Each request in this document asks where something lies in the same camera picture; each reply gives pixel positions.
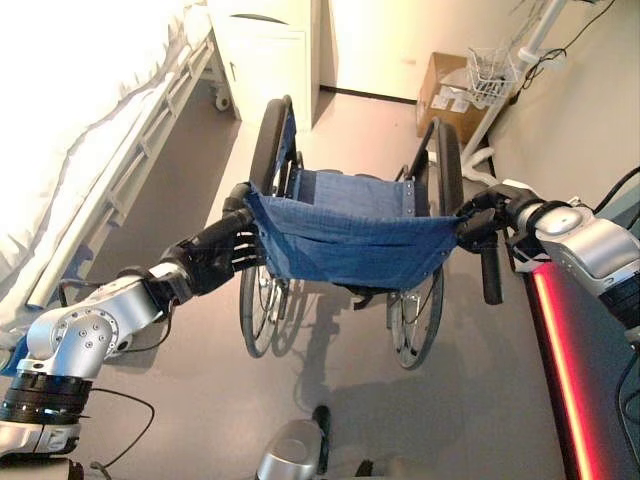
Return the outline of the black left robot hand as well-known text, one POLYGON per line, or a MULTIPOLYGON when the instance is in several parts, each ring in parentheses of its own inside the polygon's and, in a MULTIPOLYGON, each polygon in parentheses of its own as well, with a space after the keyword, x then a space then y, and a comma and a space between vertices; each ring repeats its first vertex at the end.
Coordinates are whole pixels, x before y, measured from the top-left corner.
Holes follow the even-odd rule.
POLYGON ((254 217, 245 204, 250 193, 248 182, 234 186, 223 203, 220 220, 163 252, 161 262, 178 268, 167 283, 179 304, 211 293, 232 279, 240 267, 255 265, 250 256, 242 254, 243 237, 253 236, 254 217))

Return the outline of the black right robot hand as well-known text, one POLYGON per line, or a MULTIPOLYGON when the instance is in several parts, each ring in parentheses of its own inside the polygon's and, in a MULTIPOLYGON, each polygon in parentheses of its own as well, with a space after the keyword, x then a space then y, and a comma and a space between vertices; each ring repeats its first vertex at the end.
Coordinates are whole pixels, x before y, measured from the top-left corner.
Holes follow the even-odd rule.
POLYGON ((457 212, 461 222, 456 228, 457 244, 478 253, 479 245, 498 230, 517 231, 518 218, 531 205, 543 200, 529 188, 504 183, 489 187, 467 201, 457 212))

